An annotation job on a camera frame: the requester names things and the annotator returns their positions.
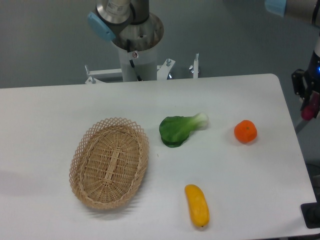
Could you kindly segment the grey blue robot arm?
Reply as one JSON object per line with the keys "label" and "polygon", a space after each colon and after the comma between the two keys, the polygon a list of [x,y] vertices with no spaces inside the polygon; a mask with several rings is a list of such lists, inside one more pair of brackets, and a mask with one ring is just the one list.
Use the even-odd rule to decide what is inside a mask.
{"label": "grey blue robot arm", "polygon": [[[281,17],[291,17],[313,26],[320,25],[318,0],[266,0],[265,9]],[[147,80],[135,70],[139,52],[153,49],[163,38],[162,21],[150,12],[148,0],[99,0],[87,15],[90,28],[106,42],[112,42],[125,55],[132,71],[129,81]],[[301,116],[315,117],[320,110],[320,43],[317,41],[307,70],[297,69],[291,75],[293,90],[302,100]]]}

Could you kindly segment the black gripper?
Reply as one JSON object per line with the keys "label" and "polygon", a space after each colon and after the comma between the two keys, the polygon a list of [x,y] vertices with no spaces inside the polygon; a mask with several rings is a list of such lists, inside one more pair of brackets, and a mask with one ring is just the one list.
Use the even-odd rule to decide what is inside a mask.
{"label": "black gripper", "polygon": [[291,74],[291,81],[295,95],[299,96],[301,101],[300,111],[306,107],[311,107],[315,112],[320,108],[320,57],[313,51],[308,68],[307,75],[309,81],[314,86],[305,87],[305,71],[297,69]]}

